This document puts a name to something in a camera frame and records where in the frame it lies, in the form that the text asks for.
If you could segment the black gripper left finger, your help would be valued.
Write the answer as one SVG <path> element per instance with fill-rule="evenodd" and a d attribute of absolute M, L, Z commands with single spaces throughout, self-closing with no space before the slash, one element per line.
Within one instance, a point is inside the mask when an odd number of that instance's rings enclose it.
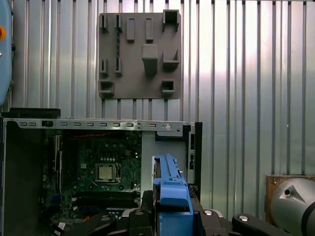
<path fill-rule="evenodd" d="M 154 236 L 154 192 L 143 193 L 140 208 L 125 210 L 120 218 L 98 214 L 82 224 L 84 236 Z"/>

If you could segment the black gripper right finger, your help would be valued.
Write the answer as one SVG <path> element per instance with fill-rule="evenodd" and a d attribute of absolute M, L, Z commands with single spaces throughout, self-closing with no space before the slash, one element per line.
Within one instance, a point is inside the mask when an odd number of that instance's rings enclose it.
<path fill-rule="evenodd" d="M 227 220 L 213 209 L 204 209 L 193 197 L 193 234 L 195 236 L 288 236 L 281 230 L 249 214 L 236 214 Z"/>

